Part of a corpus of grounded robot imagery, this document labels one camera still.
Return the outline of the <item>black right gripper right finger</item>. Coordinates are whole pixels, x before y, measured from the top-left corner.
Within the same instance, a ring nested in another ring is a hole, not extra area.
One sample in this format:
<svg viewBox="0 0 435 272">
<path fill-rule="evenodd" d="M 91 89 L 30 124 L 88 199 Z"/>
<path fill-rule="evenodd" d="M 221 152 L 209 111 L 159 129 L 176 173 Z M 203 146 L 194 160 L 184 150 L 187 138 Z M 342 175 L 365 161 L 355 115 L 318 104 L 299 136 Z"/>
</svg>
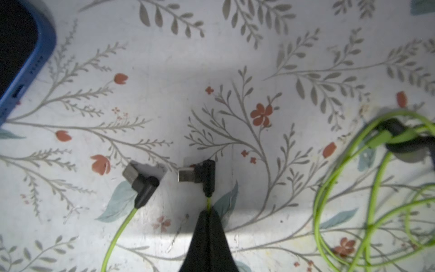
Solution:
<svg viewBox="0 0 435 272">
<path fill-rule="evenodd" d="M 218 212 L 210 211 L 210 271 L 238 272 Z"/>
</svg>

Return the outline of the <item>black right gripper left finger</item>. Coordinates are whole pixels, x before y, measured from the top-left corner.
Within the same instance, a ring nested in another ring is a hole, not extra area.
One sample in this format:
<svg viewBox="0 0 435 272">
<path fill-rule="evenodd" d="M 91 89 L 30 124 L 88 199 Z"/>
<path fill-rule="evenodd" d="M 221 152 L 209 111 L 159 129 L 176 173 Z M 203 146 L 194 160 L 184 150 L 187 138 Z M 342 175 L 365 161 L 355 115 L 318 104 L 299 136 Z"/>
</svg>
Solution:
<svg viewBox="0 0 435 272">
<path fill-rule="evenodd" d="M 192 240 L 179 272 L 210 271 L 210 212 L 199 214 Z"/>
</svg>

